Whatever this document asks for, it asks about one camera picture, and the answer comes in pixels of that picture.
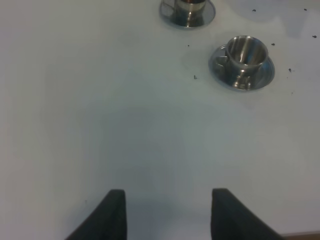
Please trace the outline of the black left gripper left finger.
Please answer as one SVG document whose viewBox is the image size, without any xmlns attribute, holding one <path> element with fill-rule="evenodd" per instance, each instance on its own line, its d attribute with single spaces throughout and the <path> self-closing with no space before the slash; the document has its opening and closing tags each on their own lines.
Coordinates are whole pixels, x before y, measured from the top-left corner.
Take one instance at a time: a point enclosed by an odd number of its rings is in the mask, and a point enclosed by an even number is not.
<svg viewBox="0 0 320 240">
<path fill-rule="evenodd" d="M 122 189 L 112 189 L 67 239 L 126 240 L 127 237 L 126 194 Z"/>
</svg>

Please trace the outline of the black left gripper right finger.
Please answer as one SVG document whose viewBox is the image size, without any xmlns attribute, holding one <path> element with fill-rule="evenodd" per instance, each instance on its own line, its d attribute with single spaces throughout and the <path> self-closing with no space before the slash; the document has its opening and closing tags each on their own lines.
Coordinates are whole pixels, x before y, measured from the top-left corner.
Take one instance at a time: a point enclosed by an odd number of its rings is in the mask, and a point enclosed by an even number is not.
<svg viewBox="0 0 320 240">
<path fill-rule="evenodd" d="M 210 233 L 213 240 L 282 240 L 228 189 L 212 190 Z"/>
</svg>

